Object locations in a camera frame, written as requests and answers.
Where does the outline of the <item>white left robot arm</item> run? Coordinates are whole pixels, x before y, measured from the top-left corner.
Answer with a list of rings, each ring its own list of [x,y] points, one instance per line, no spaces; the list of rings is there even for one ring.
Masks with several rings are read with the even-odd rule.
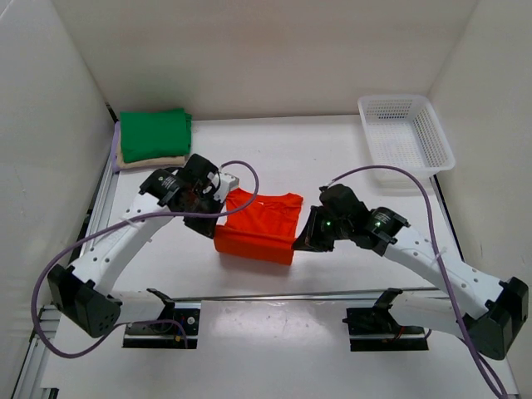
[[[207,238],[238,178],[208,163],[153,171],[123,214],[69,266],[54,265],[47,282],[57,309],[92,338],[121,323],[145,321],[157,333],[171,329],[175,317],[167,298],[155,290],[120,292],[117,279],[136,254],[175,216]]]

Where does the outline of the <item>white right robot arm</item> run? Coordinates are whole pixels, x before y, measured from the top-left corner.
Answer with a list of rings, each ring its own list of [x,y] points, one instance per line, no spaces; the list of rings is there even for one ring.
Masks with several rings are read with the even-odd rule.
[[[455,301],[444,306],[425,299],[409,300],[393,289],[373,312],[373,322],[383,332],[390,333],[405,323],[456,336],[468,333],[476,351],[502,360],[528,318],[529,287],[525,282],[516,277],[502,281],[434,249],[429,239],[388,208],[333,215],[323,206],[313,206],[292,248],[331,252],[339,240],[349,240],[410,269]]]

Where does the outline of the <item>beige t shirt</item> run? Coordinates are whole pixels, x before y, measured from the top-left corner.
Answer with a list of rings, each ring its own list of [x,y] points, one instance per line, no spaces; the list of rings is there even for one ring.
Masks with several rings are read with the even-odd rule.
[[[186,156],[176,157],[160,157],[148,160],[138,160],[130,163],[125,162],[121,147],[118,145],[115,150],[116,169],[122,170],[136,170],[150,167],[167,167],[167,166],[182,166],[186,161]]]

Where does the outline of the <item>green t shirt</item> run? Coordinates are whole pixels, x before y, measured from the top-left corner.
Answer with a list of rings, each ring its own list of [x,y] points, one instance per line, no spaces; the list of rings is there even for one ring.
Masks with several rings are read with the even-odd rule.
[[[126,163],[185,156],[192,144],[192,115],[184,109],[122,112],[121,152]]]

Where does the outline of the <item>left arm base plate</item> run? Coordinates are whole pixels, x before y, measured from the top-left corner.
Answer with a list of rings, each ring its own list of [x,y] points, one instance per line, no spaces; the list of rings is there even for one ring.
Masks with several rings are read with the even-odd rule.
[[[201,304],[181,302],[161,317],[164,323],[128,324],[122,339],[127,349],[195,350],[200,330]]]

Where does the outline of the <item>orange t shirt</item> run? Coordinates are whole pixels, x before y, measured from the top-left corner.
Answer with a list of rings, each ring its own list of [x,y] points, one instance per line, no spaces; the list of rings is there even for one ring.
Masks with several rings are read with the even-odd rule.
[[[214,247],[221,254],[289,266],[302,206],[301,195],[258,195],[215,227]]]

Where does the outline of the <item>purple t shirt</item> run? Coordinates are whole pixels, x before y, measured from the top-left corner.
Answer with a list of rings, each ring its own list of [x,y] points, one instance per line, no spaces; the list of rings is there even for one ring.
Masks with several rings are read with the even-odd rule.
[[[117,164],[117,147],[120,141],[120,128],[120,122],[117,121],[114,126],[114,133],[111,143],[111,168],[115,174],[120,172],[120,167]]]

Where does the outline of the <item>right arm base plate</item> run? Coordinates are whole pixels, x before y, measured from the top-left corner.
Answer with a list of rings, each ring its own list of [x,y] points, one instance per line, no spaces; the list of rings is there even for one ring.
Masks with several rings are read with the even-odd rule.
[[[351,352],[419,352],[429,349],[426,330],[402,326],[388,312],[374,308],[347,308]]]

